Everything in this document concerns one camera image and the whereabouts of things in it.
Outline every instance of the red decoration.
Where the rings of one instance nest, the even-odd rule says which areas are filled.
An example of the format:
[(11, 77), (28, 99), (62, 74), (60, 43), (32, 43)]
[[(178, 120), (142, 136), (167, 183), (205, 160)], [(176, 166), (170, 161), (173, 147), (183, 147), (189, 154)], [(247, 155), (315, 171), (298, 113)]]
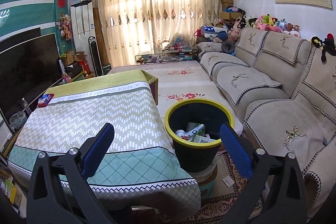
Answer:
[(66, 3), (66, 0), (57, 0), (57, 6), (61, 9), (65, 7)]

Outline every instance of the toothpaste tube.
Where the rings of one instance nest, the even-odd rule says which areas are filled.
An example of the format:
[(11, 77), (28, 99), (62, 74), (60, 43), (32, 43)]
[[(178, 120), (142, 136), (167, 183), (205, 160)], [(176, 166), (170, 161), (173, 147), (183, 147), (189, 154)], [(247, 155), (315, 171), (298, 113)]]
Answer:
[(199, 136), (199, 135), (196, 135), (193, 142), (194, 143), (211, 143), (211, 142), (214, 142), (215, 140), (213, 139), (210, 139), (210, 138), (206, 138), (206, 137), (203, 137), (203, 136)]
[(178, 130), (175, 132), (175, 134), (180, 137), (181, 139), (184, 139), (186, 141), (193, 141), (193, 138), (196, 135), (201, 135), (202, 131), (204, 129), (204, 125), (200, 124), (198, 127), (195, 127), (193, 130), (190, 130), (189, 132), (184, 132), (183, 130)]

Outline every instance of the tv screen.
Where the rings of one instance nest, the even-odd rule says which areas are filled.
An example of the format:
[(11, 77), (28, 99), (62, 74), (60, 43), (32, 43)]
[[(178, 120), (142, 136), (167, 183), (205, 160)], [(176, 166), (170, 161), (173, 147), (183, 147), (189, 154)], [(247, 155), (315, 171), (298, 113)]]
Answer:
[(0, 52), (0, 109), (7, 121), (62, 78), (55, 34)]
[(20, 44), (22, 42), (25, 42), (27, 40), (31, 40), (33, 38), (37, 38), (40, 36), (41, 36), (41, 28), (35, 28), (35, 29), (31, 29), (25, 32), (15, 34), (11, 37), (8, 37), (0, 41), (0, 52), (3, 52), (4, 50), (10, 47), (16, 46), (17, 44)]

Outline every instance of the trash can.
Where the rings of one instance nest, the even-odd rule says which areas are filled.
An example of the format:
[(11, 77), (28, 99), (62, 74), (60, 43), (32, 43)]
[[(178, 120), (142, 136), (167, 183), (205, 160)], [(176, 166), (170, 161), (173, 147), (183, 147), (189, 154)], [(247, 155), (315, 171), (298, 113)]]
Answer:
[[(186, 131), (188, 122), (204, 124), (205, 133), (216, 141), (194, 143), (176, 136), (177, 130)], [(225, 122), (229, 122), (230, 126), (234, 128), (235, 120), (232, 113), (213, 100), (188, 99), (178, 102), (168, 109), (165, 115), (165, 128), (173, 139), (175, 154), (181, 168), (196, 173), (209, 167), (221, 146), (219, 130)]]

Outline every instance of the curtain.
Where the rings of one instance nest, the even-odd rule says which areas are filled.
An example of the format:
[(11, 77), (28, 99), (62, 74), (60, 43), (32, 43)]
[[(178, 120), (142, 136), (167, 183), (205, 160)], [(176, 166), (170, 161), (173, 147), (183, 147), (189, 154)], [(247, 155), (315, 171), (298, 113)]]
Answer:
[(150, 0), (93, 0), (99, 9), (112, 67), (135, 64), (135, 56), (153, 53)]
[(194, 47), (194, 32), (215, 23), (219, 0), (151, 0), (154, 50), (160, 52), (177, 38)]

